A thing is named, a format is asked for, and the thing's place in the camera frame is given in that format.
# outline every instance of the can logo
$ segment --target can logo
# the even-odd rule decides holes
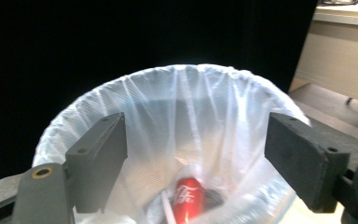
[[[175,203],[193,203],[194,195],[192,192],[199,188],[191,188],[186,185],[181,185],[175,193]]]

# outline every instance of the black background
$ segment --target black background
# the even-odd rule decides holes
[[[174,63],[247,69],[287,91],[315,1],[0,1],[0,178],[106,81]]]

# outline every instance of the red can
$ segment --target red can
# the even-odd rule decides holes
[[[193,177],[183,178],[176,184],[173,202],[173,214],[176,224],[188,223],[203,211],[204,189]]]

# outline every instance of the plastic bag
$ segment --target plastic bag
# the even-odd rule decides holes
[[[291,202],[293,191],[264,157],[269,112],[307,118],[268,80],[218,65],[146,69],[84,94],[46,128],[34,166],[63,163],[98,119],[117,112],[126,116],[129,157],[105,214],[76,214],[76,223],[145,223],[145,206],[189,164],[225,200],[195,222],[272,223]]]

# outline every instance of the trash can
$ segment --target trash can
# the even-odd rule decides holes
[[[75,213],[76,223],[150,223],[147,205],[188,165],[224,200],[196,223],[274,223],[294,198],[264,157],[269,113],[307,118],[268,80],[212,64],[146,69],[87,92],[46,128],[33,166],[63,163],[97,120],[118,112],[128,158],[104,214]]]

